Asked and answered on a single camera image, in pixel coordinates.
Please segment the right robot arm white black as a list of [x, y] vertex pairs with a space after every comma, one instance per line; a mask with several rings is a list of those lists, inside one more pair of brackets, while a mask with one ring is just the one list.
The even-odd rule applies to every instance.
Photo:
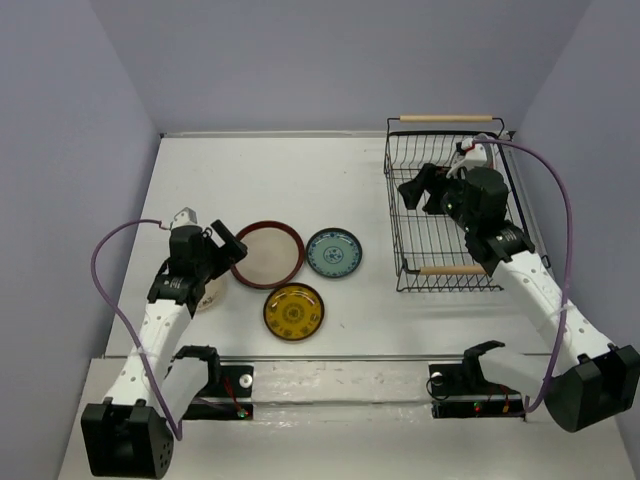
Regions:
[[599, 332], [543, 265], [530, 237], [507, 218], [509, 189], [489, 167], [425, 164], [398, 188], [405, 207], [450, 217], [473, 260], [508, 293], [550, 347], [547, 362], [527, 359], [491, 340], [468, 348], [462, 384], [482, 392], [502, 385], [540, 399], [565, 431], [577, 432], [629, 410], [639, 382], [639, 353]]

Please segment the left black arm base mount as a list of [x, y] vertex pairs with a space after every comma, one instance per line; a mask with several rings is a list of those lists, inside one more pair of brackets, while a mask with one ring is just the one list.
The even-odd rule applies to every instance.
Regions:
[[185, 421], [247, 421], [253, 419], [254, 366], [223, 364], [217, 383], [209, 383], [192, 400]]

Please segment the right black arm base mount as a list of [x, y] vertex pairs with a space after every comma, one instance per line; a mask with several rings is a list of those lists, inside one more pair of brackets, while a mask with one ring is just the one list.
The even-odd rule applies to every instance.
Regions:
[[435, 419], [526, 417], [519, 392], [495, 383], [472, 384], [459, 363], [431, 364], [425, 388]]

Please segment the blue white floral small plate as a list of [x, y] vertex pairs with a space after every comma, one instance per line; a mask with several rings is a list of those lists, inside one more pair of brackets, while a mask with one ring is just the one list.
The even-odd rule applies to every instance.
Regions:
[[363, 259], [363, 248], [348, 230], [319, 230], [307, 242], [306, 261], [322, 277], [339, 279], [354, 273]]

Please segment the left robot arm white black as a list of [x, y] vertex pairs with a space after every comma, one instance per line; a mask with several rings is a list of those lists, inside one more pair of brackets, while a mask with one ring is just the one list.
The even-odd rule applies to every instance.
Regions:
[[89, 468], [102, 478], [161, 479], [170, 466], [182, 420], [197, 394], [221, 383], [217, 350], [181, 346], [208, 283], [247, 255], [246, 246], [219, 220], [201, 228], [185, 209], [167, 225], [169, 256], [151, 283], [144, 317], [135, 328], [107, 298], [129, 332], [133, 346], [98, 403], [81, 415]]

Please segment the dark red rimmed beige plate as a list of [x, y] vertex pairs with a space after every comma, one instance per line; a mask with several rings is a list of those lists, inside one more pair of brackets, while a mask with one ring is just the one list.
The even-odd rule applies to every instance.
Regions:
[[292, 280], [304, 263], [304, 244], [288, 224], [263, 220], [247, 225], [236, 238], [246, 257], [232, 267], [235, 279], [254, 289], [273, 289]]

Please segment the white plate orange sunburst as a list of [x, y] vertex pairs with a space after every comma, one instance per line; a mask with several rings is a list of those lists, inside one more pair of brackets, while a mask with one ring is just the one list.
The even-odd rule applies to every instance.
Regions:
[[491, 143], [486, 141], [494, 140], [494, 137], [489, 136], [485, 133], [477, 134], [474, 138], [474, 147], [471, 150], [471, 153], [477, 157], [477, 161], [482, 160], [483, 167], [494, 169], [495, 168], [495, 155], [494, 155], [494, 147]]

